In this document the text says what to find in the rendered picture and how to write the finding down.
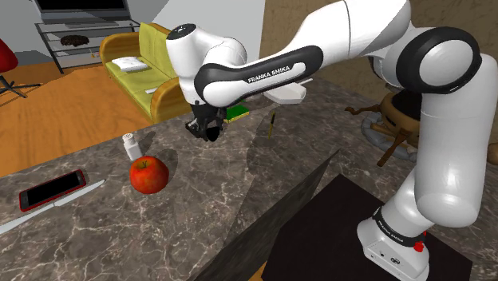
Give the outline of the red chair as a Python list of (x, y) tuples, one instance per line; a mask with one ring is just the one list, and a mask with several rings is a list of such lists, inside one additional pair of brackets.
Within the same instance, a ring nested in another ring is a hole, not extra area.
[(15, 69), (17, 66), (18, 59), (16, 55), (10, 47), (2, 39), (0, 39), (0, 83), (3, 85), (3, 87), (0, 88), (0, 94), (10, 91), (12, 93), (16, 93), (19, 97), (26, 98), (24, 94), (16, 91), (16, 89), (37, 87), (40, 86), (40, 84), (14, 86), (14, 81), (8, 82), (2, 74)]

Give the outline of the white salt shaker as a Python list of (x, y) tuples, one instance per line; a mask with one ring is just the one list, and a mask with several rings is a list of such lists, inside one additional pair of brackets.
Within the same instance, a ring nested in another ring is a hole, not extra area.
[(122, 136), (124, 148), (131, 161), (135, 161), (143, 156), (139, 143), (136, 141), (132, 133), (126, 133)]

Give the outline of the white shallow dish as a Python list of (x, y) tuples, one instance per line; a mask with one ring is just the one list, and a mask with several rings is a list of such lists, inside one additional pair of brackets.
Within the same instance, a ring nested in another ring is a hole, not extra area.
[(280, 105), (295, 105), (302, 102), (306, 96), (305, 83), (312, 81), (308, 78), (304, 81), (292, 82), (290, 84), (268, 90), (263, 96)]

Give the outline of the green flat book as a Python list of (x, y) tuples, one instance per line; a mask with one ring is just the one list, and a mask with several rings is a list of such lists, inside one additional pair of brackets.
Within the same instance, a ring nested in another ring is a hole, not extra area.
[(232, 121), (237, 121), (238, 119), (245, 117), (249, 114), (249, 109), (243, 105), (234, 105), (232, 107), (227, 108), (226, 116), (223, 119), (227, 123), (231, 123)]

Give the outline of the grey round plate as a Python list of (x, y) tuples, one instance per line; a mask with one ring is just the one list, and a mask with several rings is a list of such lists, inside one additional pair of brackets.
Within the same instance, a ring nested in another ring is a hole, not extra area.
[(379, 166), (384, 165), (391, 156), (411, 162), (417, 161), (417, 149), (406, 141), (396, 142), (397, 134), (385, 127), (380, 113), (371, 113), (365, 117), (361, 131), (368, 142), (384, 152), (377, 163)]

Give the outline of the grey television stand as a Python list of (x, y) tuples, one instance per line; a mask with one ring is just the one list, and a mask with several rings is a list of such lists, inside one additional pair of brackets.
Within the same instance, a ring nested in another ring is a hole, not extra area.
[(99, 47), (108, 36), (134, 32), (127, 0), (32, 0), (41, 17), (35, 25), (60, 73), (101, 62)]

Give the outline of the red smartphone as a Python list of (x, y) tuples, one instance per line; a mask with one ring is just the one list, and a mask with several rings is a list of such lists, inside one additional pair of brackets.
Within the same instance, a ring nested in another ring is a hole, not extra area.
[(66, 173), (20, 192), (20, 210), (27, 212), (84, 186), (86, 178), (81, 169)]

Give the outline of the yellow sofa with wooden frame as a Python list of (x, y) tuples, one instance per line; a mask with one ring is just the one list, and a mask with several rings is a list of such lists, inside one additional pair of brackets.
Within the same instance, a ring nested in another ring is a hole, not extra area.
[[(156, 23), (141, 23), (137, 32), (110, 35), (100, 45), (100, 58), (109, 78), (152, 124), (192, 111), (168, 56), (169, 33)], [(124, 72), (113, 63), (121, 57), (136, 57), (147, 67)]]

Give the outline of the red apple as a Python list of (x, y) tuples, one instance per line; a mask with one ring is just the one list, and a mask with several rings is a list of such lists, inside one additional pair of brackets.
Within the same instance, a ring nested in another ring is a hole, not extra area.
[(132, 163), (129, 169), (129, 179), (138, 192), (153, 194), (161, 191), (168, 184), (169, 169), (154, 156), (142, 156)]

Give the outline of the silver knife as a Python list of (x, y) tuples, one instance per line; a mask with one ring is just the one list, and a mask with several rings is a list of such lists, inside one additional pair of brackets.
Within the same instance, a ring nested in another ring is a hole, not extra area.
[(3, 233), (6, 233), (12, 229), (14, 229), (15, 227), (25, 223), (26, 221), (32, 219), (33, 217), (51, 209), (51, 208), (55, 208), (55, 207), (60, 207), (64, 204), (67, 204), (68, 202), (72, 201), (72, 200), (75, 200), (77, 199), (78, 197), (80, 196), (83, 196), (84, 194), (88, 193), (88, 192), (91, 192), (92, 190), (94, 190), (95, 188), (98, 188), (100, 187), (103, 183), (105, 182), (105, 180), (100, 180), (94, 184), (91, 184), (90, 186), (88, 187), (85, 187), (81, 190), (78, 190), (78, 191), (75, 191), (75, 192), (72, 192), (70, 193), (69, 195), (65, 196), (64, 198), (60, 199), (60, 200), (56, 200), (55, 202), (53, 203), (50, 203), (48, 204), (47, 206), (37, 210), (37, 211), (34, 211), (34, 212), (31, 212), (25, 216), (21, 216), (15, 220), (11, 220), (5, 224), (2, 224), (0, 225), (0, 235), (3, 234)]

